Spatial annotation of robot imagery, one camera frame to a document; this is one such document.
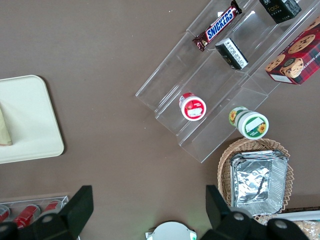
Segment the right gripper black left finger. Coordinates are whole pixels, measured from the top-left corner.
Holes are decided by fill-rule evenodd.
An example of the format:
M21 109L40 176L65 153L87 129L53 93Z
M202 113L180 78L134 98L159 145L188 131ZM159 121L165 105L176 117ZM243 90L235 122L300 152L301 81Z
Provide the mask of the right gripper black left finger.
M46 213L32 226L34 240L75 240L94 210L93 187L83 185L58 212Z

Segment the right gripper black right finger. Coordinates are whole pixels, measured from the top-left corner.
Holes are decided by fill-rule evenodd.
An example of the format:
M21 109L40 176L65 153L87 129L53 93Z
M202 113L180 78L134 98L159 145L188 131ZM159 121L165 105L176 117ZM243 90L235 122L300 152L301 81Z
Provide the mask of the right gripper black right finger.
M202 240L250 240L252 220L238 210L230 210L218 188L207 185L205 207L211 224Z

